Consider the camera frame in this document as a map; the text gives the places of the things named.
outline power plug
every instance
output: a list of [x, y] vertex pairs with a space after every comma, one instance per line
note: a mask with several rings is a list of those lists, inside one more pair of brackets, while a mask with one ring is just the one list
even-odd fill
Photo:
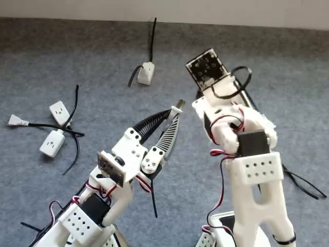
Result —
[[140, 69], [137, 81], [138, 83], [150, 85], [154, 75], [154, 63], [147, 62], [143, 63], [143, 68]]
[[[60, 126], [63, 126], [65, 124], [65, 122], [68, 120], [68, 118], [70, 117], [70, 114], [67, 111], [67, 109], [62, 101], [58, 101], [55, 104], [52, 104], [49, 107], [49, 109], [51, 111], [52, 116], [54, 117], [54, 119]], [[72, 119], [70, 120], [70, 122], [67, 124], [66, 127], [70, 126], [71, 122], [72, 122]]]
[[65, 140], [63, 130], [52, 130], [40, 147], [40, 151], [45, 155], [54, 158], [61, 149]]

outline white 3d-printed robot arm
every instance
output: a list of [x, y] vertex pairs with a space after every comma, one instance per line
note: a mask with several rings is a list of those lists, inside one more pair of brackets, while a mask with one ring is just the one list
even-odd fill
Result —
[[[154, 202], [153, 179], [161, 171], [175, 143], [182, 112], [180, 108], [183, 106], [184, 101], [180, 100], [177, 107], [152, 115], [128, 128], [111, 153], [98, 153], [98, 165], [90, 173], [82, 193], [73, 197], [74, 203], [59, 216], [54, 226], [30, 246], [118, 246], [113, 224], [133, 198], [131, 181], [137, 178], [141, 186], [152, 193]], [[142, 144], [166, 119], [168, 121], [158, 143], [148, 151]], [[111, 207], [101, 200], [98, 193], [113, 201]]]
[[[259, 228], [265, 222], [278, 246], [295, 247], [296, 235], [287, 216], [282, 188], [280, 154], [271, 151], [278, 140], [275, 125], [250, 107], [243, 90], [235, 93], [239, 89], [235, 76], [226, 70], [213, 49], [187, 63], [187, 69], [203, 93], [192, 106], [207, 136], [234, 157], [226, 160], [225, 165], [230, 176], [234, 207], [234, 216], [231, 213], [230, 217], [234, 217], [236, 246], [270, 246]], [[254, 185], [260, 185], [259, 201], [253, 197]], [[221, 217], [227, 215], [213, 215], [210, 222], [221, 225]], [[235, 247], [224, 229], [211, 228], [211, 234], [220, 246]], [[205, 246], [203, 243], [200, 239], [197, 246]]]

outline electrical wire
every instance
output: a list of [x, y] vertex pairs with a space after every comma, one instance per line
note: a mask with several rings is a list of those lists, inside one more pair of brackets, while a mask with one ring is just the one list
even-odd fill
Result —
[[[233, 116], [233, 115], [222, 115], [222, 116], [219, 116], [218, 118], [216, 118], [216, 119], [210, 124], [210, 126], [209, 126], [210, 130], [211, 130], [211, 128], [214, 126], [214, 124], [215, 124], [216, 122], [218, 122], [219, 120], [223, 119], [224, 117], [233, 117], [233, 118], [239, 120], [239, 121], [240, 121], [240, 125], [238, 126], [237, 129], [240, 130], [240, 129], [243, 128], [243, 126], [244, 126], [244, 119], [241, 120], [241, 119], [238, 118], [237, 116]], [[213, 136], [212, 131], [210, 131], [210, 138], [211, 138], [211, 140], [212, 140], [216, 145], [219, 145], [219, 144], [215, 141], [215, 138], [214, 138], [214, 136]]]
[[[74, 104], [74, 107], [73, 107], [73, 110], [69, 116], [69, 118], [67, 119], [67, 121], [63, 124], [63, 126], [61, 127], [61, 129], [63, 130], [65, 128], [65, 126], [68, 125], [68, 123], [71, 121], [74, 113], [76, 112], [76, 109], [77, 109], [77, 105], [78, 105], [78, 92], [79, 92], [79, 85], [76, 86], [76, 97], [75, 97], [75, 104]], [[66, 175], [70, 169], [76, 164], [78, 158], [79, 158], [79, 155], [80, 155], [80, 144], [79, 144], [79, 140], [77, 138], [77, 136], [75, 134], [71, 134], [75, 143], [76, 143], [76, 147], [77, 147], [77, 151], [76, 151], [76, 157], [75, 159], [73, 160], [73, 162], [71, 163], [71, 165], [69, 165], [69, 167], [62, 173], [62, 175]]]
[[[60, 126], [57, 126], [57, 125], [49, 125], [47, 123], [29, 123], [28, 126], [29, 127], [50, 127], [50, 128], [54, 128], [54, 129], [61, 129]], [[65, 129], [62, 129], [62, 130], [65, 131], [65, 132], [71, 133], [71, 134], [78, 135], [78, 136], [84, 136], [84, 133], [76, 132], [76, 131], [70, 130], [68, 128], [65, 128]]]
[[[242, 84], [241, 82], [238, 80], [238, 78], [235, 78], [235, 80], [237, 81], [238, 85], [240, 88], [242, 88]], [[248, 100], [251, 103], [251, 106], [258, 112], [260, 112], [259, 108], [257, 107], [256, 103], [254, 102], [254, 100], [252, 99], [252, 97], [250, 96], [250, 94], [248, 93], [247, 89], [244, 88], [243, 89], [244, 93], [246, 94]], [[314, 184], [312, 184], [311, 182], [309, 182], [308, 180], [304, 179], [303, 177], [295, 174], [294, 172], [291, 172], [290, 170], [287, 169], [287, 167], [282, 163], [282, 168], [283, 171], [288, 175], [288, 177], [292, 180], [292, 182], [301, 190], [303, 191], [305, 194], [309, 195], [310, 197], [318, 200], [319, 197], [317, 195], [315, 195], [314, 193], [308, 191], [307, 189], [305, 189], [302, 185], [300, 185], [297, 180], [294, 178], [294, 176], [296, 176], [297, 178], [301, 179], [302, 181], [306, 182], [307, 184], [309, 184], [311, 187], [313, 187], [316, 191], [318, 191], [321, 194], [322, 198], [327, 198], [327, 195], [322, 192], [318, 187], [316, 187]]]
[[137, 72], [138, 72], [138, 70], [139, 70], [140, 68], [144, 68], [143, 65], [138, 65], [138, 66], [134, 69], [132, 75], [130, 76], [130, 79], [129, 79], [129, 82], [128, 82], [128, 87], [131, 87], [131, 86], [132, 86], [133, 80], [134, 80], [134, 78], [135, 78], [135, 76], [136, 76], [136, 74], [137, 74]]
[[79, 196], [73, 196], [72, 199], [71, 199], [71, 201], [72, 201], [73, 203], [80, 204], [79, 199], [80, 199]]
[[49, 204], [49, 212], [50, 212], [50, 215], [51, 215], [51, 227], [53, 227], [55, 225], [55, 214], [53, 213], [53, 210], [52, 210], [52, 206], [57, 203], [59, 205], [59, 207], [63, 210], [63, 207], [62, 205], [60, 204], [59, 201], [52, 201], [50, 204]]
[[[209, 211], [209, 213], [207, 214], [207, 224], [208, 224], [208, 226], [211, 227], [211, 228], [215, 228], [215, 229], [223, 228], [223, 229], [227, 230], [226, 228], [228, 228], [228, 227], [223, 226], [223, 225], [221, 225], [221, 226], [214, 226], [214, 225], [211, 225], [210, 222], [209, 222], [209, 218], [210, 218], [211, 213], [214, 212], [214, 211], [215, 211], [215, 210], [216, 210], [216, 209], [222, 204], [222, 202], [223, 202], [223, 199], [224, 199], [224, 191], [225, 191], [225, 190], [224, 190], [223, 162], [224, 162], [225, 160], [227, 160], [227, 159], [230, 159], [230, 158], [235, 158], [235, 157], [232, 157], [232, 156], [226, 156], [226, 157], [224, 157], [224, 158], [222, 159], [222, 161], [221, 161], [221, 163], [220, 163], [221, 176], [222, 176], [222, 191], [221, 191], [221, 196], [220, 196], [220, 198], [219, 198], [217, 204], [216, 204], [216, 205], [215, 205], [215, 206]], [[233, 239], [234, 244], [235, 244], [235, 246], [236, 246], [236, 242], [235, 242], [235, 239], [234, 239], [233, 232], [232, 232], [230, 229], [228, 229], [228, 230], [229, 230], [228, 233], [232, 236], [232, 239]]]
[[112, 193], [116, 188], [117, 188], [117, 185], [114, 185], [111, 189], [109, 189], [109, 190], [106, 192], [106, 194], [105, 194], [104, 196], [101, 195], [101, 197], [102, 197], [103, 199], [109, 197], [109, 196], [111, 195], [111, 193]]
[[76, 112], [76, 109], [77, 109], [77, 104], [78, 104], [78, 92], [79, 92], [79, 85], [76, 86], [76, 101], [75, 101], [75, 104], [74, 104], [74, 108], [73, 108], [73, 111], [71, 112], [70, 116], [68, 117], [67, 121], [65, 122], [65, 124], [63, 124], [63, 126], [61, 127], [61, 129], [65, 129], [67, 124], [71, 121], [74, 113]]
[[[306, 180], [305, 178], [301, 177], [300, 175], [298, 175], [298, 174], [296, 174], [296, 173], [294, 173], [294, 172], [292, 172], [292, 171], [289, 171], [285, 165], [282, 164], [282, 166], [283, 166], [283, 171], [286, 172], [286, 173], [289, 175], [289, 177], [291, 176], [290, 179], [294, 180], [295, 184], [297, 183], [297, 181], [296, 181], [295, 178], [292, 177], [292, 176], [296, 176], [296, 177], [298, 177], [299, 179], [301, 179], [302, 181], [306, 182], [308, 185], [310, 185], [311, 187], [313, 187], [316, 191], [318, 191], [318, 192], [322, 195], [322, 198], [327, 198], [327, 195], [326, 195], [325, 193], [323, 193], [323, 192], [322, 192], [317, 186], [315, 186], [314, 184], [312, 184], [310, 181]], [[298, 187], [299, 187], [303, 192], [305, 192], [306, 194], [308, 194], [310, 197], [313, 197], [313, 198], [316, 199], [316, 200], [319, 199], [318, 196], [316, 196], [316, 195], [310, 193], [310, 192], [307, 191], [305, 188], [303, 188], [302, 186], [300, 186], [298, 183], [297, 183], [297, 185], [298, 185]]]
[[212, 157], [216, 157], [216, 156], [219, 156], [219, 155], [231, 155], [230, 153], [227, 153], [225, 152], [224, 150], [221, 150], [221, 149], [211, 149], [210, 150], [210, 156]]
[[211, 90], [213, 92], [213, 95], [218, 98], [218, 99], [231, 99], [233, 97], [235, 97], [236, 95], [240, 94], [243, 90], [246, 89], [247, 85], [249, 84], [249, 82], [251, 81], [251, 76], [252, 76], [252, 71], [250, 68], [246, 67], [246, 66], [238, 66], [234, 69], [231, 70], [231, 76], [233, 76], [237, 71], [245, 69], [246, 71], [248, 71], [248, 78], [245, 81], [245, 83], [239, 87], [238, 90], [236, 90], [233, 94], [230, 95], [225, 95], [225, 96], [219, 96], [216, 92], [215, 92], [215, 88], [213, 85], [211, 85]]
[[152, 191], [152, 187], [150, 185], [147, 184], [147, 182], [142, 179], [140, 176], [135, 176], [135, 178], [138, 180], [138, 182], [140, 183], [140, 185], [143, 185], [143, 189], [147, 192], [150, 193]]
[[151, 36], [151, 43], [150, 43], [150, 62], [153, 62], [153, 45], [154, 45], [155, 26], [156, 26], [156, 18], [154, 18], [153, 28], [152, 28], [152, 36]]
[[77, 138], [77, 136], [75, 134], [72, 134], [72, 137], [74, 138], [74, 141], [76, 143], [76, 146], [77, 146], [77, 152], [76, 152], [76, 157], [75, 159], [73, 160], [73, 162], [71, 163], [71, 165], [62, 173], [62, 175], [66, 175], [70, 169], [76, 164], [78, 158], [79, 158], [79, 155], [80, 155], [80, 144], [79, 144], [79, 140]]

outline white bracket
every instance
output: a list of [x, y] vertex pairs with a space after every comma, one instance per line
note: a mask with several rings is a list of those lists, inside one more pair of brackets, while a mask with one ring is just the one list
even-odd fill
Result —
[[82, 245], [93, 243], [102, 234], [102, 229], [77, 204], [72, 204], [58, 221]]
[[235, 158], [229, 162], [232, 164], [227, 168], [235, 185], [254, 185], [283, 179], [278, 152]]
[[143, 172], [146, 174], [154, 173], [163, 161], [164, 155], [165, 152], [162, 149], [153, 146], [142, 161]]

